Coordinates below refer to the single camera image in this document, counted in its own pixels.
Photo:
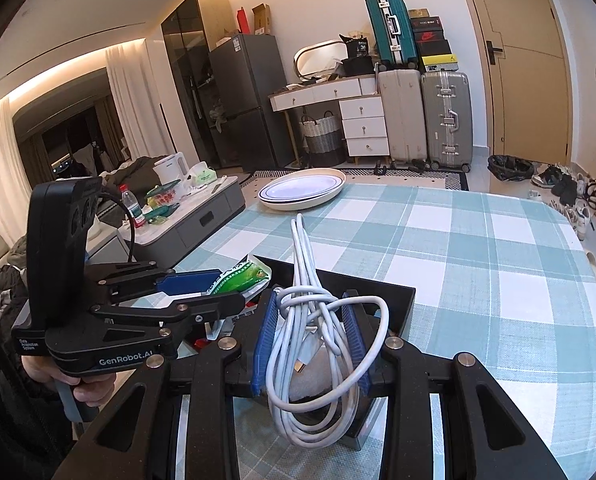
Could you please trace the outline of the person's left hand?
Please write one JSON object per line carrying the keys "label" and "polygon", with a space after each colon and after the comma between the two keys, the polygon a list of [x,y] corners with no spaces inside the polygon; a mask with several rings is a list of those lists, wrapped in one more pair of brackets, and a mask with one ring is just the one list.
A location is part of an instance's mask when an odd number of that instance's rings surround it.
{"label": "person's left hand", "polygon": [[22,356],[21,364],[31,379],[48,388],[53,388],[55,382],[63,382],[74,388],[74,399],[90,408],[105,404],[115,391],[116,373],[84,378],[71,377],[59,370],[49,356]]}

